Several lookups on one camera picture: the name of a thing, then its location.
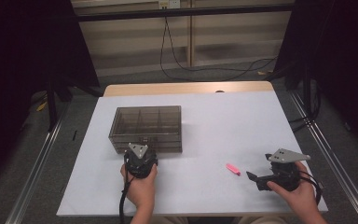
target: human hand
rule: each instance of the human hand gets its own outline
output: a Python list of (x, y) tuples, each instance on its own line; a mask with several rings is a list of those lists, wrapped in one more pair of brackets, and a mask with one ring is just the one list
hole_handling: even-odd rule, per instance
[[(305, 178), (310, 178), (304, 173), (307, 168), (300, 161), (296, 162), (296, 166), (300, 171), (300, 175)], [(283, 197), (289, 204), (290, 208), (298, 215), (305, 223), (325, 223), (324, 219), (319, 213), (318, 205), (315, 201), (315, 194), (311, 183), (300, 180), (298, 188), (293, 191), (287, 191), (278, 184), (269, 181), (267, 185)]]
[[(126, 170), (124, 164), (121, 166), (120, 172), (123, 175), (123, 179), (125, 181)], [(131, 181), (129, 191), (127, 192), (127, 198), (136, 206), (137, 209), (139, 209), (140, 207), (148, 209), (151, 208), (151, 210), (153, 211), (155, 202), (154, 181), (157, 172), (157, 165), (154, 164), (147, 178), (133, 179), (133, 175), (128, 173), (128, 180), (133, 180)]]

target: transparent plastic box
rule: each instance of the transparent plastic box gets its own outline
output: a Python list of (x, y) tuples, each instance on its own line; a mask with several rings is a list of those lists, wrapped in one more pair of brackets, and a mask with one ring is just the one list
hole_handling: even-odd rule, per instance
[(119, 107), (109, 139), (117, 153), (128, 150), (129, 143), (156, 152), (182, 152), (181, 106)]

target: power outlet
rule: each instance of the power outlet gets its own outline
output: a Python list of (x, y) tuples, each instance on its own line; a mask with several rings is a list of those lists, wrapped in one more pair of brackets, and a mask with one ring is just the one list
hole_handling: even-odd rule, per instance
[(160, 1), (158, 1), (158, 8), (159, 9), (168, 9), (168, 8), (170, 8), (170, 1), (169, 0), (160, 0)]
[(169, 8), (180, 8), (180, 0), (170, 0)]

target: metal bar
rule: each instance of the metal bar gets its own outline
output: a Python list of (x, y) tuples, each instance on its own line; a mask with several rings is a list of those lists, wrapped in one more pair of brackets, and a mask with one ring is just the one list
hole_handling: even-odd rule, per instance
[(51, 148), (55, 142), (55, 139), (60, 131), (62, 125), (62, 119), (65, 116), (70, 103), (66, 103), (63, 106), (61, 115), (54, 126), (53, 130), (48, 133), (45, 143), (40, 150), (39, 156), (36, 159), (34, 167), (25, 182), (24, 187), (22, 188), (19, 198), (17, 198), (10, 214), (7, 218), (6, 224), (20, 224), (22, 218), (24, 217), (25, 211), (28, 207), (29, 202), (34, 194), (34, 189), (36, 188), (37, 181), (39, 176), (42, 173), (43, 167), (45, 166), (46, 160), (48, 159), (48, 154), (51, 151)]
[(142, 10), (112, 12), (104, 14), (78, 15), (77, 21), (113, 21), (146, 18), (182, 17), (182, 16), (205, 16), (220, 14), (240, 14), (258, 12), (291, 11), (295, 4), (259, 5), (246, 7), (188, 7), (166, 10)]
[[(307, 113), (303, 107), (304, 103), (302, 102), (298, 93), (290, 91), (290, 95), (292, 97), (292, 100), (295, 102), (295, 105), (301, 116), (306, 117)], [(311, 122), (308, 125), (308, 128), (313, 138), (315, 139), (319, 149), (324, 154), (324, 157), (326, 158), (327, 163), (330, 165), (330, 168), (335, 174), (339, 184), (344, 189), (345, 193), (347, 194), (349, 200), (351, 201), (354, 209), (358, 214), (358, 188), (353, 183), (353, 181), (345, 171), (344, 167), (341, 165), (339, 159), (337, 158), (333, 149), (328, 144), (327, 140), (325, 139), (322, 131), (319, 129), (319, 126), (316, 124), (316, 122), (314, 121)]]

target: hand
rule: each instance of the hand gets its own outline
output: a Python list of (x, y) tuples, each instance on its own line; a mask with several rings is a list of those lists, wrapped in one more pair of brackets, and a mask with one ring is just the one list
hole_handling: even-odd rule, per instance
[[(307, 172), (307, 168), (300, 162), (296, 162), (299, 171)], [(290, 208), (301, 218), (305, 223), (326, 223), (319, 213), (318, 205), (315, 201), (315, 194), (311, 183), (300, 180), (298, 188), (293, 191), (287, 191), (278, 184), (269, 181), (267, 185), (283, 197), (289, 204)]]
[[(124, 164), (120, 170), (125, 181), (126, 170)], [(148, 223), (150, 220), (155, 203), (155, 185), (154, 181), (157, 175), (157, 165), (154, 164), (147, 178), (137, 179), (128, 173), (128, 181), (131, 181), (127, 198), (136, 206), (136, 214), (131, 223)]]

